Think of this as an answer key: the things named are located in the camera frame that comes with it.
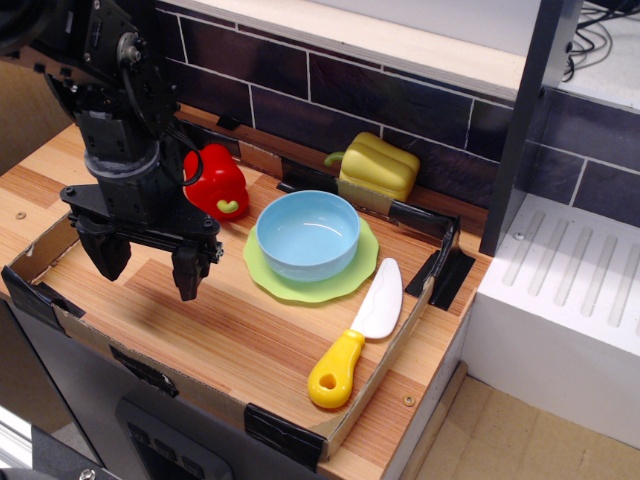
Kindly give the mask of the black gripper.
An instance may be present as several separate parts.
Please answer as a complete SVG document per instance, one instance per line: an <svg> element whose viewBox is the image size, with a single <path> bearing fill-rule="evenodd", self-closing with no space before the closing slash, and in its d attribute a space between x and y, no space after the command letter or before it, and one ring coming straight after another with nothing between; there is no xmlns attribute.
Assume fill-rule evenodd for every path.
<svg viewBox="0 0 640 480"><path fill-rule="evenodd" d="M60 192L81 244L102 276L115 281L131 258L131 244L173 252L173 278L182 301L197 298L210 263L222 256L216 220L186 199L183 152L152 144L132 162L87 154L94 184Z"/></svg>

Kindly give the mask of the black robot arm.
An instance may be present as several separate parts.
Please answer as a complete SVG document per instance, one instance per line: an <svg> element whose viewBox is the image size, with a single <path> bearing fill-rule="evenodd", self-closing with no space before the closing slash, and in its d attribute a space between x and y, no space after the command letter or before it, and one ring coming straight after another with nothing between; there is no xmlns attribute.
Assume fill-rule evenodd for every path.
<svg viewBox="0 0 640 480"><path fill-rule="evenodd" d="M99 272L117 279L133 244L164 250L181 298L193 300L222 255L219 224L186 197L205 163L184 169L197 146L132 16L114 1L5 1L1 58L43 76L80 130L93 182L60 196Z"/></svg>

